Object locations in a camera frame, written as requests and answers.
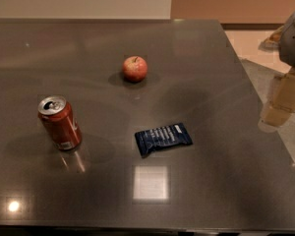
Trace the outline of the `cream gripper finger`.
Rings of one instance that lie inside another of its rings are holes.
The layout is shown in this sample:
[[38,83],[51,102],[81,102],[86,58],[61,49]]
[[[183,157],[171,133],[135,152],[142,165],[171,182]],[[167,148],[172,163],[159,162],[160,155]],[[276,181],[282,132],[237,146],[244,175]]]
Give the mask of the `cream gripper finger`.
[[275,76],[270,84],[267,102],[261,111],[261,124],[279,128],[295,113],[295,68]]

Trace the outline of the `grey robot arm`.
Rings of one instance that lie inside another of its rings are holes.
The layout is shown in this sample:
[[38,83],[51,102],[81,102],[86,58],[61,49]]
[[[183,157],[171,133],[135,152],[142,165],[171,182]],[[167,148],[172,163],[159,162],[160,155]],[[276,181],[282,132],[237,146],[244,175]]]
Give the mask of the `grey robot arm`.
[[283,76],[275,76],[260,114],[260,128],[274,132],[295,113],[295,11],[283,26],[279,59],[290,66]]

